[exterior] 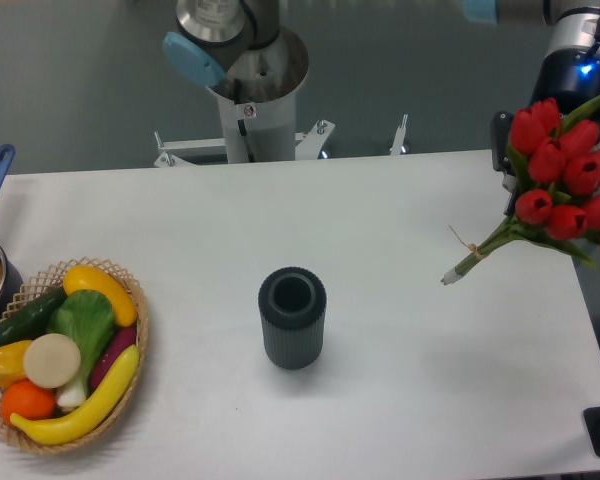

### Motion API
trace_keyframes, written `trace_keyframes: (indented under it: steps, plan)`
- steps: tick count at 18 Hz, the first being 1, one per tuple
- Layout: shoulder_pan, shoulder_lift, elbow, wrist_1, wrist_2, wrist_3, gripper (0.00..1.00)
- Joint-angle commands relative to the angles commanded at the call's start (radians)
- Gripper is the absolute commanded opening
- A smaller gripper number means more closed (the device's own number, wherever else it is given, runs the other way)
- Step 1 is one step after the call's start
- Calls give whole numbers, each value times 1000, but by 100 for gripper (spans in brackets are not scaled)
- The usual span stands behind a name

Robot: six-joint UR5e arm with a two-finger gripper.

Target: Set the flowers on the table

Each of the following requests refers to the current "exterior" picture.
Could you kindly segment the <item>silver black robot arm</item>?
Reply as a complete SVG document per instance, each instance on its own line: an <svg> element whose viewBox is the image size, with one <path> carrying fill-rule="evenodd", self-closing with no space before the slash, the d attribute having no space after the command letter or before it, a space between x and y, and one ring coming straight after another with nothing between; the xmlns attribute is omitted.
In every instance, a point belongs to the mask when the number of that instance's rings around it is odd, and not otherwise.
<svg viewBox="0 0 600 480"><path fill-rule="evenodd" d="M600 1L464 1L474 22L553 28L531 103L553 98L567 116L600 95Z"/></svg>

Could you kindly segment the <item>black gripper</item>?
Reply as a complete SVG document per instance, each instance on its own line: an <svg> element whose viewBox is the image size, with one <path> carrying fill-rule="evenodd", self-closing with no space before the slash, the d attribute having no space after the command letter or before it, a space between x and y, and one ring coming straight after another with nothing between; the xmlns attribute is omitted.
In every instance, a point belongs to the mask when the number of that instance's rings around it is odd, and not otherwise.
<svg viewBox="0 0 600 480"><path fill-rule="evenodd" d="M507 155L512 122L511 113L498 111L490 123L492 167L494 171L503 175L502 186L509 193L514 193L517 188L517 178Z"/></svg>

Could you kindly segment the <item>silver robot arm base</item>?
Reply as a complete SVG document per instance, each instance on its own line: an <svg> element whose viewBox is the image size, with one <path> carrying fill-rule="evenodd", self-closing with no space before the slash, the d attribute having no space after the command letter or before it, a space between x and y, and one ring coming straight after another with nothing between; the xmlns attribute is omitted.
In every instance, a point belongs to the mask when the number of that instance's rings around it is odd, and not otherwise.
<svg viewBox="0 0 600 480"><path fill-rule="evenodd" d="M175 70L236 104L267 103L297 92L308 50L280 23L278 1L179 1L178 30L162 47Z"/></svg>

